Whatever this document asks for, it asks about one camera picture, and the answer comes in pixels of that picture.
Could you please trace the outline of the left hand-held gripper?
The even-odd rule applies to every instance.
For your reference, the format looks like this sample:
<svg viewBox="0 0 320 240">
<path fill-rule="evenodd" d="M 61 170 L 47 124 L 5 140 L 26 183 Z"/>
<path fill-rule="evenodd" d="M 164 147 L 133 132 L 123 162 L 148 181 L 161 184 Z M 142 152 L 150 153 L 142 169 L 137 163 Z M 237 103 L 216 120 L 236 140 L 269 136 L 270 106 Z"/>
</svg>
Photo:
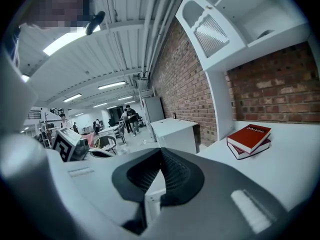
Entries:
<svg viewBox="0 0 320 240">
<path fill-rule="evenodd" d="M 104 159 L 115 156 L 103 149 L 90 147 L 86 138 L 82 138 L 80 134 L 69 128 L 61 128 L 56 131 L 51 148 L 60 154 L 63 162 L 84 161 L 93 158 Z"/>
</svg>

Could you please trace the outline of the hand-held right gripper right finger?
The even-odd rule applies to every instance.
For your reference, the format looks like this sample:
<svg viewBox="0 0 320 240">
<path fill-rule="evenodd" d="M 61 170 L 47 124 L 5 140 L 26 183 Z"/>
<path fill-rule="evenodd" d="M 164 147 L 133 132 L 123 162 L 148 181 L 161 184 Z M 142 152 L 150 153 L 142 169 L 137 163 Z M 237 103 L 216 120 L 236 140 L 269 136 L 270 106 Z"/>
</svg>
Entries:
<svg viewBox="0 0 320 240">
<path fill-rule="evenodd" d="M 162 148 L 166 193 L 160 213 L 142 233 L 148 240 L 262 240 L 287 215 L 269 191 L 237 169 Z"/>
</svg>

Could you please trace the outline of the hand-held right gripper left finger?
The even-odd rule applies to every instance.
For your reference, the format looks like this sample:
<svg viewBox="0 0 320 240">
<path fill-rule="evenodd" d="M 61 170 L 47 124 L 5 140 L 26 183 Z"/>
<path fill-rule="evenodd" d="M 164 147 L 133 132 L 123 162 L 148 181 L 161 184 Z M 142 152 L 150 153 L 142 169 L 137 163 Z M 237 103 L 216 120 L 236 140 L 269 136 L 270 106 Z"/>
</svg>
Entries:
<svg viewBox="0 0 320 240">
<path fill-rule="evenodd" d="M 117 223 L 74 184 L 68 164 L 52 149 L 22 134 L 1 136 L 1 180 L 38 238 L 52 240 L 162 240 L 164 227 L 141 231 Z"/>
</svg>

